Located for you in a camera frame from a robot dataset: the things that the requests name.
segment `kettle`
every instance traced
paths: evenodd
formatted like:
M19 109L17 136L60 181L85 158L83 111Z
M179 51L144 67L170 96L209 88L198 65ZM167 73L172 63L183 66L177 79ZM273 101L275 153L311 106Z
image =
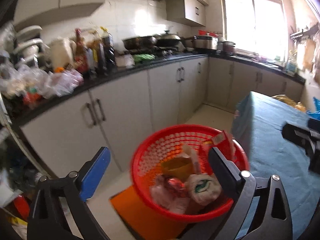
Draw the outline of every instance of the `kettle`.
M49 47L53 70L73 63L76 52L76 43L74 41L68 38L57 38L50 43Z

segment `metal screw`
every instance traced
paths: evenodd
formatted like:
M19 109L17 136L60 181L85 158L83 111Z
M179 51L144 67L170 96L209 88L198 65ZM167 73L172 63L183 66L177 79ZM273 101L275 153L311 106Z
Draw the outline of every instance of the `metal screw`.
M241 171L241 176L248 178L248 177L250 177L250 172L249 171Z
M78 172L77 172L77 171L72 171L72 172L70 172L70 173L68 174L68 176L69 176L70 178L75 178L76 176L78 176Z
M278 175L272 175L272 178L276 181L278 181L280 179L280 177Z
M47 180L47 178L48 178L48 177L45 176L45 175L44 175L44 176L41 176L40 179L39 179L39 181L44 182L44 181Z

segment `black countertop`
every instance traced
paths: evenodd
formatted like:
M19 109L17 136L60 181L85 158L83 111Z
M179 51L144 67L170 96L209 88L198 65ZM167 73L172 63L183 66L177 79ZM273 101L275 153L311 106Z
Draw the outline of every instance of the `black countertop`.
M19 115L17 118L12 119L12 125L13 127L19 127L23 126L26 123L30 122L32 119L36 118L38 115L44 113L45 111L49 110L50 108L62 103L65 100L68 100L69 98L72 98L92 87L104 84L106 82L142 71L154 67L158 67L161 65L166 65L169 63L172 63L173 61L181 61L185 60L188 58L197 58L197 57L215 57L215 58L222 58L230 61L235 61L243 64L248 64L252 65L255 67L258 67L260 69L265 69L267 71L271 71L273 73L279 74L281 76L284 76L286 78L289 78L297 83L300 83L304 85L305 79L296 75L294 77L288 76L285 72L278 70L277 68L273 68L267 64L264 63L258 63L254 62L252 60L248 60L246 58L240 58L240 57L227 57L227 56L220 56L216 54L196 54L196 53L182 53L179 55L172 55L172 56L167 56L167 57L157 57L154 60L150 61L145 61L140 64L136 64L133 68L115 68L113 72L111 72L108 76L102 76L102 77L97 77L92 80L85 80L82 85L77 87L74 92L70 95L66 95L63 97L52 97L49 99L43 99L39 105L35 109L26 109L23 114Z

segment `basket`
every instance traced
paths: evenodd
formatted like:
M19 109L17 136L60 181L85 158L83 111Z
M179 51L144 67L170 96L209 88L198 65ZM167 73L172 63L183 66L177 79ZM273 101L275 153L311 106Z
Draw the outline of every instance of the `basket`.
M177 221L195 223L218 217L227 212L233 200L226 196L219 197L215 207L204 214L185 215L169 212L165 208L155 204L150 196L149 187L154 185L154 178L162 174L161 162L172 159L182 152L181 145L188 144L198 150L201 143L215 136L220 131L202 125L175 125L162 129L145 139L137 148L131 162L131 176L133 187L142 201L156 212ZM249 163L244 150L233 140L236 148L234 163L239 170L249 170ZM199 156L199 162L203 173L212 174L206 157Z

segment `tiled backsplash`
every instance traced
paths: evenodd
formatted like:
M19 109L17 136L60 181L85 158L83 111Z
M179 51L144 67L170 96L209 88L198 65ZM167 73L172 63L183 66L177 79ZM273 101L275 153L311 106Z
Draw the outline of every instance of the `tiled backsplash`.
M153 0L106 0L91 16L66 20L42 26L42 39L49 44L56 37L72 37L75 28L100 26L109 29L115 49L124 50L122 39L170 32L189 37L191 27L166 20L165 1Z

